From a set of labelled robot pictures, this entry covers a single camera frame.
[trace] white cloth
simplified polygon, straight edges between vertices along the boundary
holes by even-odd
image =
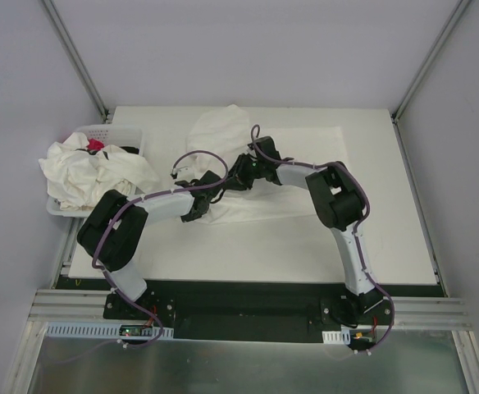
[[[230,168],[238,155],[248,151],[251,126],[249,114],[235,105],[207,112],[190,132],[187,151],[210,150],[221,156]],[[262,135],[274,139],[282,158],[292,157],[316,164],[339,160],[350,169],[339,127],[266,129],[261,126]],[[193,170],[196,177],[202,176],[207,170],[223,174],[223,166],[205,154],[197,155]],[[226,191],[221,201],[211,205],[208,213],[198,221],[218,224],[314,214],[307,190],[256,180],[249,191]]]
[[[48,180],[48,195],[57,199],[61,210],[91,210],[103,195],[115,189],[124,195],[136,185],[144,193],[159,182],[156,172],[142,156],[107,145],[95,155],[86,149],[83,133],[73,133],[62,144],[53,143],[39,165]]]

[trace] folded cloth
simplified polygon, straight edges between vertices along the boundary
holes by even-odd
[[[144,193],[158,185],[159,177],[142,156],[115,145],[92,154],[88,145],[86,135],[76,132],[62,144],[53,143],[47,158],[39,160],[48,195],[59,201],[61,210],[91,210],[111,189],[128,195],[132,185]]]
[[[190,132],[187,150],[210,150],[221,156],[230,168],[238,155],[248,151],[251,126],[249,114],[235,105],[207,112]],[[269,129],[262,125],[262,135],[274,139],[282,158],[292,157],[316,164],[339,160],[350,169],[339,127]],[[200,177],[207,170],[223,174],[222,165],[216,159],[198,154],[193,165],[195,176]],[[250,222],[314,214],[307,190],[256,180],[249,191],[227,190],[221,201],[211,205],[208,213],[198,222]]]

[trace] white plastic basket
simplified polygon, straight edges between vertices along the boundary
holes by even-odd
[[[87,138],[94,138],[103,142],[105,145],[131,146],[139,149],[139,156],[143,156],[144,138],[141,129],[135,126],[120,125],[92,125],[82,126],[75,129],[76,132],[84,133]],[[132,186],[130,194],[135,194],[135,186]],[[61,211],[59,201],[53,197],[48,197],[46,203],[48,213],[57,216],[66,216],[68,218],[86,218],[92,212],[85,211]]]

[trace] gray wall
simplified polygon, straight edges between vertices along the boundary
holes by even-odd
[[[56,0],[116,105],[395,109],[457,0]]]
[[[37,158],[94,108],[36,0],[0,0],[0,391],[65,221],[45,211]]]
[[[436,254],[479,341],[479,0],[400,122]]]

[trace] robotic arm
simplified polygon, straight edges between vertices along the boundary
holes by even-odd
[[[271,137],[259,138],[254,143],[265,156],[281,160]],[[241,154],[229,171],[226,181],[220,186],[205,190],[176,191],[132,204],[114,224],[104,242],[99,255],[103,269],[106,269],[123,293],[139,303],[147,285],[139,275],[132,257],[144,227],[167,218],[181,218],[183,222],[196,220],[209,210],[210,204],[213,200],[216,201],[220,192],[249,190],[253,187],[254,180],[264,178],[280,186],[296,186],[309,191],[317,216],[335,237],[344,266],[347,297],[341,301],[338,313],[333,318],[340,324],[354,324],[359,316],[380,304],[383,295],[369,280],[369,271],[364,272],[363,267],[368,265],[363,264],[365,262],[361,261],[359,252],[365,260],[367,253],[362,234],[356,235],[354,232],[355,225],[363,217],[363,197],[358,194],[358,188],[346,175],[346,171],[338,167],[315,169],[282,165],[267,160],[260,154]],[[207,171],[199,180],[178,181],[176,186],[180,189],[205,186],[220,179],[215,173]],[[115,190],[108,191],[99,201],[77,236],[78,242],[90,255],[94,255],[116,212],[127,203],[126,196]]]

